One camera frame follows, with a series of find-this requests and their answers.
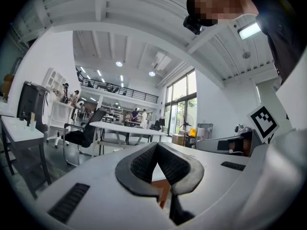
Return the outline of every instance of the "person in white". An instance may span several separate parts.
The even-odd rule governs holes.
[[[143,114],[142,114],[141,127],[147,128],[147,113],[145,109],[143,110]]]

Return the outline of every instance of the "window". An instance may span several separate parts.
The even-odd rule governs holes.
[[[167,88],[167,98],[166,98],[166,103],[172,101],[172,91],[173,91],[173,86],[170,86]]]
[[[187,115],[186,115],[186,121],[192,125],[192,127],[189,127],[189,130],[191,128],[196,128],[196,118],[197,118],[197,98],[188,100],[188,106],[187,106]]]
[[[188,94],[193,94],[196,92],[196,74],[193,71],[188,75]]]
[[[167,88],[165,105],[165,129],[163,132],[172,135],[183,130],[182,124],[186,121],[193,128],[197,126],[197,88],[195,71],[187,73],[179,81]]]
[[[174,84],[173,101],[187,95],[187,77]]]

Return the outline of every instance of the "glass door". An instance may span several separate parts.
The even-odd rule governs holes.
[[[177,104],[172,106],[172,113],[171,113],[171,122],[169,125],[169,135],[175,134],[176,129],[176,119],[177,119]]]
[[[177,116],[176,116],[176,134],[180,130],[183,130],[183,115],[185,113],[185,101],[179,102],[177,104]]]
[[[165,127],[164,127],[164,130],[162,131],[162,132],[167,133],[167,134],[168,134],[170,114],[171,114],[171,106],[168,105],[165,108],[165,113],[164,113],[164,116],[165,116]]]

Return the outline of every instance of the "black clothing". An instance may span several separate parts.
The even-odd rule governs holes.
[[[304,0],[252,0],[259,14],[256,22],[267,35],[274,64],[283,82],[300,60],[307,45]]]

